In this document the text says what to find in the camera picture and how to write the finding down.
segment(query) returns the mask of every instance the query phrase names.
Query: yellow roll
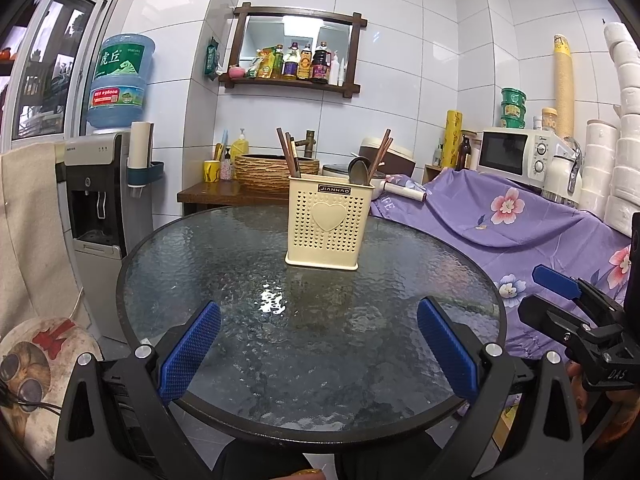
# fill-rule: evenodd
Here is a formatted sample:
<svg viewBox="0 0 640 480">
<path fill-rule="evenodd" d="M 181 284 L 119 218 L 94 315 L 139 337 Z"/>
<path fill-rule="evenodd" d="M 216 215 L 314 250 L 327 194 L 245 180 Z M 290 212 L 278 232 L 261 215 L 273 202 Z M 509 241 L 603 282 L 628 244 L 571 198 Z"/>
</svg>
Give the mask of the yellow roll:
<svg viewBox="0 0 640 480">
<path fill-rule="evenodd" d="M 569 42 L 561 34 L 554 36 L 554 59 L 556 62 L 556 110 L 558 121 L 556 135 L 574 136 L 574 62 Z"/>
<path fill-rule="evenodd" d="M 444 145 L 442 147 L 443 168 L 455 168 L 460 146 L 460 130 L 462 129 L 462 113 L 457 110 L 447 112 L 447 125 L 444 129 Z"/>
</svg>

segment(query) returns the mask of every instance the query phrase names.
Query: person's leg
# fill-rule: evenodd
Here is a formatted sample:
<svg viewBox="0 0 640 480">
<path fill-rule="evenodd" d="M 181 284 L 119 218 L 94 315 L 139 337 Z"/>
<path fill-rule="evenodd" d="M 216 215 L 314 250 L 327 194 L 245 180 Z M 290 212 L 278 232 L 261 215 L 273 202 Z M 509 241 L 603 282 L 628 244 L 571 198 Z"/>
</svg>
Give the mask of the person's leg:
<svg viewBox="0 0 640 480">
<path fill-rule="evenodd" d="M 335 455 L 339 480 L 417 480 L 440 447 L 426 433 Z"/>
<path fill-rule="evenodd" d="M 213 466 L 213 480 L 269 480 L 311 469 L 302 453 L 232 440 Z"/>
</svg>

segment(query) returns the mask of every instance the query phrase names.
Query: textured glass tabletop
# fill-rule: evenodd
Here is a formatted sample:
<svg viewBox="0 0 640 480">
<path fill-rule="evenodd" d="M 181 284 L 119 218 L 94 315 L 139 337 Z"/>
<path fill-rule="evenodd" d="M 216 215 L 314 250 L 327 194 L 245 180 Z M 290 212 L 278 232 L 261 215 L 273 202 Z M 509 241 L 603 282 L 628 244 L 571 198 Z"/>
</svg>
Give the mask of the textured glass tabletop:
<svg viewBox="0 0 640 480">
<path fill-rule="evenodd" d="M 155 344 L 215 301 L 222 328 L 189 391 L 242 420 L 307 431 L 370 429 L 452 393 L 417 329 L 431 295 L 483 341 L 503 307 L 457 250 L 370 217 L 356 271 L 288 266 L 287 208 L 221 208 L 185 217 L 122 269 L 120 308 Z"/>
</svg>

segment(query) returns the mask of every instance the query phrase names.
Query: floral tablecloth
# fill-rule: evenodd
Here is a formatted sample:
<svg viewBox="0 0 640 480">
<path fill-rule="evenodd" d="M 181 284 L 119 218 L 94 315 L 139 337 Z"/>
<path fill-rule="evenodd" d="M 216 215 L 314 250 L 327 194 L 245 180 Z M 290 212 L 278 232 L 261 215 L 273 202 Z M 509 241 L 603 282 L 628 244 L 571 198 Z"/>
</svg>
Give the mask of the floral tablecloth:
<svg viewBox="0 0 640 480">
<path fill-rule="evenodd" d="M 382 194 L 371 203 L 372 214 L 440 238 L 484 269 L 504 301 L 506 348 L 512 355 L 537 358 L 551 349 L 564 355 L 562 346 L 520 321 L 517 309 L 529 294 L 586 319 L 574 303 L 533 282 L 531 273 L 538 264 L 587 280 L 622 303 L 630 239 L 590 213 L 475 171 L 445 170 L 424 187 L 405 176 L 387 179 L 424 189 L 427 200 Z"/>
</svg>

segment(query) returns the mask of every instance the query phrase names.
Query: cream plastic basket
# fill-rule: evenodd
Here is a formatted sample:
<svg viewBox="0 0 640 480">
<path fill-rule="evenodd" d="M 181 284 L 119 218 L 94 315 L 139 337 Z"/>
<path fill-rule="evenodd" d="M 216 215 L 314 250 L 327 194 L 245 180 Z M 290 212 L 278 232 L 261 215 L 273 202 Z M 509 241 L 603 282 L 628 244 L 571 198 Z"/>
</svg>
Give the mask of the cream plastic basket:
<svg viewBox="0 0 640 480">
<path fill-rule="evenodd" d="M 356 270 L 373 186 L 346 178 L 289 177 L 289 232 L 285 261 L 291 265 Z"/>
</svg>

